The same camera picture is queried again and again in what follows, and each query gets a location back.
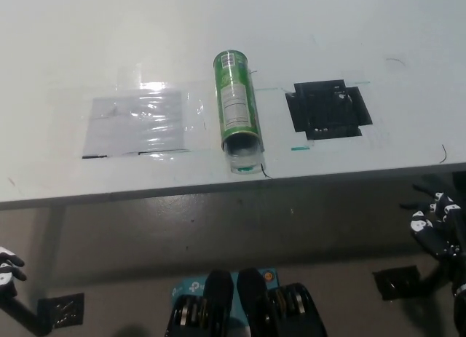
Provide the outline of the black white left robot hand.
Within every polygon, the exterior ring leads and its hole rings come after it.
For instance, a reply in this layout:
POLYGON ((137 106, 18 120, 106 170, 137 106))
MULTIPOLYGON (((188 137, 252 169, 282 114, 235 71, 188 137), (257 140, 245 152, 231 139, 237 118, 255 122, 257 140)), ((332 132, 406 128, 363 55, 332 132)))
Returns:
POLYGON ((27 276, 22 271, 24 266, 23 259, 5 247, 1 247, 1 298, 17 296, 15 282, 27 280, 27 276))

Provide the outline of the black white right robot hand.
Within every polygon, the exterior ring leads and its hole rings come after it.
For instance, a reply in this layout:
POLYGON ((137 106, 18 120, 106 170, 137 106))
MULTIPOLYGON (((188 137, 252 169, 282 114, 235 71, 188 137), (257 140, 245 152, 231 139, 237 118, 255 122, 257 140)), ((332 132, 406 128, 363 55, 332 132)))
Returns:
POLYGON ((445 191, 414 184, 413 190, 430 201, 401 203, 412 212, 409 228, 419 246, 446 270, 454 296, 465 293, 465 212, 461 203, 445 191))

